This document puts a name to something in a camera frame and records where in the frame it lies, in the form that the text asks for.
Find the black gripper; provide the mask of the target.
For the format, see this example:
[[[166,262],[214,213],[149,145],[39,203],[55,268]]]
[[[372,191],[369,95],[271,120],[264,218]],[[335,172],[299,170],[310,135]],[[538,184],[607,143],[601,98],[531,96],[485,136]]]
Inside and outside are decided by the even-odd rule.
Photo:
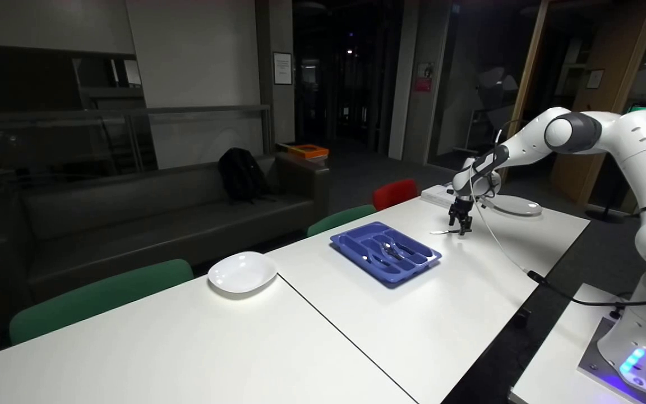
[[[473,200],[472,198],[456,198],[449,207],[449,224],[459,224],[459,232],[466,234],[473,224],[472,218]]]

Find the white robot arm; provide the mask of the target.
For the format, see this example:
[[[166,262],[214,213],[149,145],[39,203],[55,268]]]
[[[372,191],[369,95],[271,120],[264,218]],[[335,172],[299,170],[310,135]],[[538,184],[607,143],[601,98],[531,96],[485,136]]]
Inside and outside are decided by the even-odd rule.
[[[531,166],[547,156],[610,156],[638,200],[638,254],[646,261],[646,110],[547,108],[517,135],[466,161],[450,179],[449,223],[472,230],[473,203],[495,189],[499,168]]]

